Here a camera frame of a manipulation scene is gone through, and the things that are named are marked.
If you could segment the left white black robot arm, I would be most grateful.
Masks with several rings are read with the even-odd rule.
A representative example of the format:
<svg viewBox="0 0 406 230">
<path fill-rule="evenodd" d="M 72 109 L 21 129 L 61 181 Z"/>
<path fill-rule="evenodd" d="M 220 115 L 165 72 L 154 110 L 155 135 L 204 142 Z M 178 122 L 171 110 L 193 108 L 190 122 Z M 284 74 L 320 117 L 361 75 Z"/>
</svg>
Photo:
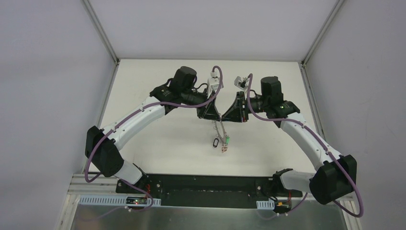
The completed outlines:
<svg viewBox="0 0 406 230">
<path fill-rule="evenodd" d="M 198 92 L 194 87 L 197 72 L 182 66 L 174 77 L 155 87 L 129 114 L 103 128 L 91 127 L 86 137 L 85 155 L 88 160 L 84 171 L 85 181 L 91 183 L 100 175 L 114 176 L 127 181 L 133 193 L 142 193 L 146 187 L 143 171 L 124 160 L 120 150 L 142 129 L 176 108 L 207 107 L 223 87 L 223 73 L 219 66 L 213 66 L 210 78 L 214 80 L 215 89 L 211 90 L 208 84 L 205 92 Z"/>
</svg>

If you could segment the black key tag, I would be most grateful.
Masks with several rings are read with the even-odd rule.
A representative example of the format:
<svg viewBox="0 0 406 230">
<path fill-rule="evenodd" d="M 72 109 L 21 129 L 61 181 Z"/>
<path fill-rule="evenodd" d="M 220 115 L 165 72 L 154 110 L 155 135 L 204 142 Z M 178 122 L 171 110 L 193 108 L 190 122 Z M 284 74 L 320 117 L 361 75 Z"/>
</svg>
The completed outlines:
<svg viewBox="0 0 406 230">
<path fill-rule="evenodd" d="M 215 138 L 213 141 L 213 147 L 217 148 L 220 144 L 220 138 Z"/>
</svg>

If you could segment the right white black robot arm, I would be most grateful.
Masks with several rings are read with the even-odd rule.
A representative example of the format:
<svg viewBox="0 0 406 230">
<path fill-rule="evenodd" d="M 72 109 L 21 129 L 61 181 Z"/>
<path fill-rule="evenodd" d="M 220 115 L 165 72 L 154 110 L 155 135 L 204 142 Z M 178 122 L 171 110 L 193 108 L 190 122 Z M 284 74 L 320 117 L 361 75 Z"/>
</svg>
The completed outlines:
<svg viewBox="0 0 406 230">
<path fill-rule="evenodd" d="M 357 162 L 351 155 L 344 156 L 309 125 L 299 108 L 283 97 L 278 77 L 260 80 L 261 93 L 250 97 L 252 75 L 236 77 L 237 92 L 233 105 L 222 115 L 222 121 L 243 123 L 249 114 L 265 113 L 265 121 L 272 121 L 288 134 L 305 153 L 315 173 L 285 169 L 274 174 L 272 191 L 284 196 L 290 190 L 311 193 L 320 204 L 328 204 L 355 191 Z"/>
</svg>

